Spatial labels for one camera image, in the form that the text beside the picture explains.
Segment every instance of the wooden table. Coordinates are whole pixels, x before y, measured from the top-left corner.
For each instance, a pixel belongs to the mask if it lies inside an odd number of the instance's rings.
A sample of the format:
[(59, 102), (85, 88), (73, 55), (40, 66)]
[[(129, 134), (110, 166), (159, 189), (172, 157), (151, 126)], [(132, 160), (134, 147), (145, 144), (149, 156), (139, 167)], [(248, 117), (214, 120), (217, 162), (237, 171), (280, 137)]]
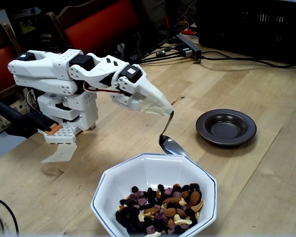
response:
[[(193, 62), (172, 59), (143, 69), (174, 103), (167, 135), (217, 179), (217, 220), (201, 235), (296, 235), (296, 69)], [(103, 171), (139, 153), (162, 153), (157, 141), (167, 117), (124, 110), (104, 93), (97, 105), (97, 127), (77, 136), (69, 162), (41, 163), (57, 145), (40, 134), (0, 158), (0, 198), (22, 234), (107, 235), (89, 207)], [(256, 137), (227, 150), (203, 141), (195, 122), (219, 108), (248, 114)], [(1, 206), (0, 216), (13, 233)]]

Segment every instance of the red chair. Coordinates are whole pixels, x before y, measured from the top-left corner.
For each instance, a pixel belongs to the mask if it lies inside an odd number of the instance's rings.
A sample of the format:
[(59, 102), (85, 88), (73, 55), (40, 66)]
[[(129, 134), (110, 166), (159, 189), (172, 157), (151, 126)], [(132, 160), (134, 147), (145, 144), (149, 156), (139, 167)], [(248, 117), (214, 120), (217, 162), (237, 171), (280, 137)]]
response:
[(105, 54), (105, 50), (139, 25), (131, 0), (92, 0), (68, 6), (56, 16), (46, 14), (52, 37), (62, 52), (68, 48), (84, 53)]
[(21, 46), (10, 26), (0, 24), (0, 99), (20, 88), (15, 84), (7, 65), (21, 53)]

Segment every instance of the black crate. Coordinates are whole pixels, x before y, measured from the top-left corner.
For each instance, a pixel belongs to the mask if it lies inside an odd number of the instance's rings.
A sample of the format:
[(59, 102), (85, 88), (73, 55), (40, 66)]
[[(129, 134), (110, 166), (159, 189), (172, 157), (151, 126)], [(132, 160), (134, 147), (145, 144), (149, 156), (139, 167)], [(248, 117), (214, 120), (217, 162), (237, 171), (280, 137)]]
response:
[(197, 0), (199, 43), (296, 63), (296, 1)]

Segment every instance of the dark brown plate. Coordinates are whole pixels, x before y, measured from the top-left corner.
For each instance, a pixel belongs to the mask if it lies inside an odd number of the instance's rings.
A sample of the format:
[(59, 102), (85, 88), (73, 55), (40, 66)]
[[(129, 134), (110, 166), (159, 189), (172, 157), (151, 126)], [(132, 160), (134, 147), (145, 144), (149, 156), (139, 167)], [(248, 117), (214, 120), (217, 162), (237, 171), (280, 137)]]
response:
[(196, 130), (206, 141), (220, 146), (238, 146), (252, 139), (255, 122), (244, 113), (235, 110), (212, 110), (196, 121)]

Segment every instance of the metal spoon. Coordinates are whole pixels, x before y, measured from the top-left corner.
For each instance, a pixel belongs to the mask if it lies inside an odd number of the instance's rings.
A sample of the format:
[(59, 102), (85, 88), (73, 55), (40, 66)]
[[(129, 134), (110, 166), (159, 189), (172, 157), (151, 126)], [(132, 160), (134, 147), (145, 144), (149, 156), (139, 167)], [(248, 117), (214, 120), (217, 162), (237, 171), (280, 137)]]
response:
[(172, 138), (168, 136), (163, 135), (164, 132), (167, 130), (173, 115), (174, 111), (172, 111), (172, 113), (170, 114), (167, 125), (165, 126), (163, 132), (159, 136), (159, 145), (166, 154), (182, 155), (187, 157), (188, 155), (186, 154), (185, 150), (176, 141), (174, 141)]

